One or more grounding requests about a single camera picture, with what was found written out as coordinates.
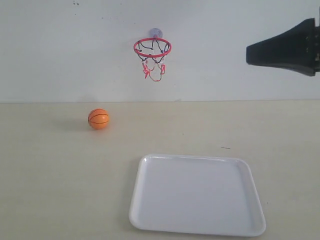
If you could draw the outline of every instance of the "orange ball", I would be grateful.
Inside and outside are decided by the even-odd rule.
[[[94,129],[103,129],[109,122],[109,114],[102,108],[96,108],[89,113],[88,123]]]

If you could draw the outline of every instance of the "white wall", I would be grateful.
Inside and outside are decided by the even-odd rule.
[[[320,73],[246,63],[246,46],[318,19],[319,0],[75,3],[0,1],[0,102],[320,99]],[[173,45],[159,83],[133,52],[151,28]]]

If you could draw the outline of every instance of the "basketball hoop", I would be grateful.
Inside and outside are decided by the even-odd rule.
[[[149,77],[154,82],[159,82],[162,79],[162,75],[166,72],[164,59],[171,52],[171,48],[169,41],[157,37],[157,35],[143,38],[133,45],[134,52],[141,59],[145,79]]]

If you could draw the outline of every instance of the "black object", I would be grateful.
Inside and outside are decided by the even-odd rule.
[[[246,62],[315,76],[320,72],[320,26],[309,18],[289,31],[250,45]]]

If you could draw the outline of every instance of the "mini basketball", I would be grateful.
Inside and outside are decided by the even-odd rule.
[[[103,129],[109,122],[109,114],[102,108],[96,108],[89,113],[88,123],[94,129]]]

